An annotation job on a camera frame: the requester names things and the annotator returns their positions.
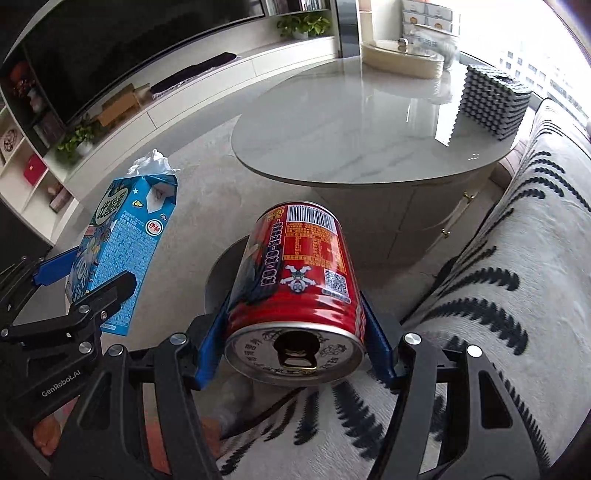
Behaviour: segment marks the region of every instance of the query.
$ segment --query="can lid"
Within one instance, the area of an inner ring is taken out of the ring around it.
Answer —
[[[339,380],[362,362],[365,348],[352,333],[310,322],[262,322],[227,340],[225,357],[240,373],[289,387]]]

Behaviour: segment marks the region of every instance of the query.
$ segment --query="window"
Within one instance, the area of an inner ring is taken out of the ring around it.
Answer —
[[[511,72],[515,77],[519,75],[519,81],[533,88],[538,95],[542,92],[537,85],[542,85],[544,94],[551,91],[562,100],[565,109],[586,125],[585,115],[591,116],[591,90],[588,88],[591,67],[576,40],[547,2],[488,0],[486,22],[482,21],[482,2],[442,0],[438,3],[462,12],[462,50],[466,54]],[[548,42],[549,32],[552,32],[552,42]],[[520,73],[509,70],[507,62],[511,63],[511,68],[517,67]],[[550,80],[568,91],[567,96],[553,88]]]
[[[566,90],[564,90],[558,83],[556,83],[554,80],[550,80],[550,85],[552,86],[552,88],[554,90],[556,90],[559,94],[561,94],[564,98],[567,97],[568,93],[566,93]]]

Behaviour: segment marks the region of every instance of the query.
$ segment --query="decorative plate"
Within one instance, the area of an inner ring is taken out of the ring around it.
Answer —
[[[22,138],[21,133],[16,128],[11,128],[7,130],[4,135],[2,136],[2,140],[0,141],[0,147],[2,148],[2,152],[5,154],[10,154],[20,142]]]

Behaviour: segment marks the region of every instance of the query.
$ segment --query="red can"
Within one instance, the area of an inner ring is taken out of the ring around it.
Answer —
[[[276,385],[315,385],[363,360],[365,314],[339,222],[324,207],[288,202],[252,231],[228,307],[225,355]]]

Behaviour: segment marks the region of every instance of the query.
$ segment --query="barcode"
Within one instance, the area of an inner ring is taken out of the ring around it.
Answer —
[[[287,207],[288,222],[312,223],[326,228],[336,235],[335,220],[326,212],[307,205],[289,205]]]

